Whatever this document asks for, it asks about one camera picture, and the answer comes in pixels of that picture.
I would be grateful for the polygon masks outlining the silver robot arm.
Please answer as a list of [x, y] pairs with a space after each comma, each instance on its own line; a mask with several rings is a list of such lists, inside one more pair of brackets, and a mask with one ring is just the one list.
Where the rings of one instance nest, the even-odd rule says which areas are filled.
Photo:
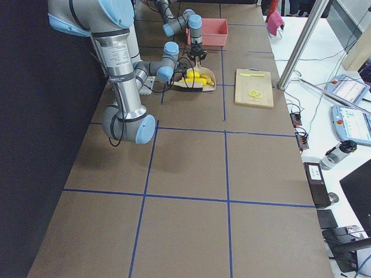
[[188, 58], [198, 64], [207, 56], [203, 49], [202, 17], [192, 9], [186, 9], [179, 17], [175, 17], [170, 9], [170, 1], [154, 1], [154, 5], [162, 17], [162, 29], [167, 37], [174, 36], [180, 31], [188, 30], [191, 50], [187, 52]]
[[131, 1], [48, 1], [49, 24], [66, 34], [90, 37], [108, 76], [115, 101], [104, 111], [102, 128], [111, 140], [148, 143], [156, 128], [154, 116], [140, 99], [149, 76], [171, 80], [179, 46], [166, 42], [159, 61], [134, 62], [130, 55], [134, 8]]

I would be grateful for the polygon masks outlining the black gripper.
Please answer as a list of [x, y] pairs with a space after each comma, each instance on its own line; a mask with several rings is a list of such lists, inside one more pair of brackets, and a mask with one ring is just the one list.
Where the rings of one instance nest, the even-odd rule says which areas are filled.
[[199, 50], [195, 50], [195, 49], [191, 49], [188, 51], [188, 58], [197, 63], [197, 62], [201, 62], [202, 60], [204, 60], [207, 56], [207, 51], [203, 50], [203, 49], [199, 49]]
[[175, 69], [175, 80], [181, 80], [186, 77], [188, 70], [187, 63], [178, 62], [177, 67]]

